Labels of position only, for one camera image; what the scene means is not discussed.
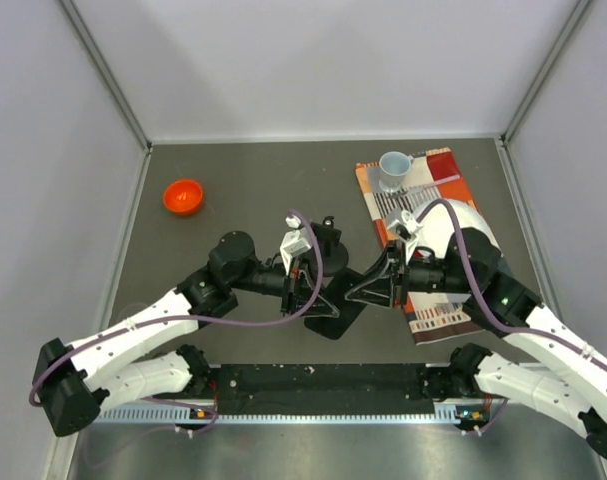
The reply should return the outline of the black smartphone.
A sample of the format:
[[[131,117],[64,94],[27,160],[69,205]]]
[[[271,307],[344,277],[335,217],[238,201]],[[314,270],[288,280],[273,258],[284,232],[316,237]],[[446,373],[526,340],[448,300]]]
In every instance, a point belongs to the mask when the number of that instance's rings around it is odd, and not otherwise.
[[[351,268],[345,268],[334,276],[321,292],[340,308],[340,316],[338,318],[304,316],[305,327],[324,338],[340,339],[366,308],[363,303],[347,301],[344,298],[345,293],[361,279],[362,275]]]

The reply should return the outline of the black phone stand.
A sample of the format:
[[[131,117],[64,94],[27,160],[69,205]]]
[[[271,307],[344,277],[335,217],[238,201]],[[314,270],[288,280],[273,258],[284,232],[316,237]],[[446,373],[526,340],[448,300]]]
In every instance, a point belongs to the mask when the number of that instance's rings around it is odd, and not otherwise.
[[[335,227],[333,216],[326,216],[320,223],[313,222],[311,226],[321,252],[323,277],[334,277],[349,262],[348,250],[341,242],[342,231]]]

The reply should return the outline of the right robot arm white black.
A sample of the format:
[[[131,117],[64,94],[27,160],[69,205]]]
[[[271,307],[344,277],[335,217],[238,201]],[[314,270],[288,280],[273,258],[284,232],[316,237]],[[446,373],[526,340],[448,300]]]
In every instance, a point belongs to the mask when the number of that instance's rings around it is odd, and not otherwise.
[[[464,294],[475,325],[542,363],[536,374],[467,344],[452,354],[449,380],[459,394],[514,400],[567,426],[607,460],[607,357],[567,327],[543,300],[499,268],[501,252],[473,227],[434,239],[404,233],[391,241],[346,298],[393,306],[409,292]]]

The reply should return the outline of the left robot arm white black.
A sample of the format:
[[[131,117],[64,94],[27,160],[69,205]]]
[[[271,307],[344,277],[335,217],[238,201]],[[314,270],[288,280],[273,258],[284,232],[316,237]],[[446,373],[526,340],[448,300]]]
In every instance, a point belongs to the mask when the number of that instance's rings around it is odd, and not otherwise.
[[[29,403],[44,412],[57,437],[78,433],[101,413],[157,394],[199,396],[209,387],[200,350],[180,347],[156,360],[145,355],[209,324],[232,325],[237,291],[278,297],[282,325],[298,318],[340,315],[335,293],[323,284],[327,262],[318,237],[288,232],[275,261],[262,262],[252,237],[225,234],[206,264],[143,310],[86,338],[54,338],[39,350]]]

